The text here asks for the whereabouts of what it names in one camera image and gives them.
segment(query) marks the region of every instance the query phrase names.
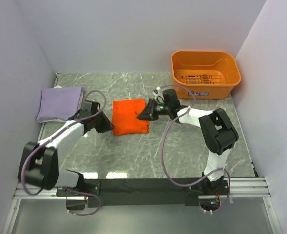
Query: orange basket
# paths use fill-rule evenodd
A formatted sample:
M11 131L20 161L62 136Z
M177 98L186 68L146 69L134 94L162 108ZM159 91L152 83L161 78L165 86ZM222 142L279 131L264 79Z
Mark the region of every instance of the orange basket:
M172 83L180 84L197 99L224 99L241 75L232 55L222 51L177 51L172 55ZM185 89L174 87L180 99L193 98Z

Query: gray marble table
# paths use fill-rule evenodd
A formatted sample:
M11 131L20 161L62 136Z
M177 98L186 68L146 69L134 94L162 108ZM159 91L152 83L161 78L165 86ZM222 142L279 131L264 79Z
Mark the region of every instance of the gray marble table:
M59 74L57 84L62 87L83 86L86 91L104 91L107 97L106 116L112 119L112 101L151 98L157 86L171 83L170 73L75 73ZM98 94L88 99L102 102ZM191 103L182 100L183 105ZM239 134L239 141L228 157L227 169L232 177L255 177L253 164L243 137L231 96L224 100L198 100L197 109L227 111ZM113 136L112 132L88 132L74 142L60 156L61 168L94 173L98 178L162 178L165 174L160 162L160 146L169 118L150 122L148 134ZM41 138L60 128L61 123L46 123ZM200 177L206 166L208 149L200 128L174 124L165 144L165 163L172 177Z

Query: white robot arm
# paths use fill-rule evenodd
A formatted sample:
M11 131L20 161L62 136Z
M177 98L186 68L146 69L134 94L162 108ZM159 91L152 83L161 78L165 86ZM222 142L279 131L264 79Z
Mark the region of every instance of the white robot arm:
M22 168L27 157L36 148L49 142L32 157L32 160L25 171L25 182L47 190L52 189L53 187L79 188L80 186L83 186L83 174L60 169L58 165L59 156L64 153L69 145L91 129L95 128L97 132L103 133L114 128L103 112L100 112L93 118L87 118L94 115L99 109L100 104L98 102L85 101L82 109L76 112L55 133L39 142L27 143L23 149L18 180L21 181ZM73 124L77 120L82 120L82 122Z
M159 115L169 115L171 120L181 116L177 123L191 124L200 127L205 143L209 149L206 168L203 175L217 169L224 168L230 150L238 140L238 133L223 109L204 111L181 106L176 91L168 89L163 91L161 101L159 89L154 91L155 99L150 99L147 107L138 116L138 119L154 121ZM220 182L223 179L223 171L217 171L208 176L211 183Z
M180 116L183 113L185 113L186 111L187 111L187 108L183 108L180 111L178 111L177 115ZM201 118L203 116L208 116L212 113L213 113L213 111L203 111L203 110L191 108L190 111L186 115L182 116L179 119L179 122L191 124L191 125L194 125L197 127L201 127L199 118ZM213 153L212 151L209 150L207 164L206 164L206 167L204 169L204 175L208 174L209 172L211 172L217 168L224 168L226 165L228 154L230 153L230 150L231 149L225 150L221 155L219 155L218 153ZM209 175L208 179L210 181L216 181L219 178L221 178L222 176L223 176L223 171L217 171L217 172Z

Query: orange towel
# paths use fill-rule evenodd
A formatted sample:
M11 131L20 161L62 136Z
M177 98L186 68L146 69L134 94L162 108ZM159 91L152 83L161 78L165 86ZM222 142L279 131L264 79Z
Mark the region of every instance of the orange towel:
M113 101L113 135L148 133L149 122L138 120L137 116L146 107L145 100Z

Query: lavender towel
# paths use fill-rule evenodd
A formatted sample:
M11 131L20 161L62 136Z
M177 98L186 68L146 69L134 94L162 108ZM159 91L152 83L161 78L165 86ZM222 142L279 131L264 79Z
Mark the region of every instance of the lavender towel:
M36 121L67 121L80 108L81 98L82 87L43 89Z

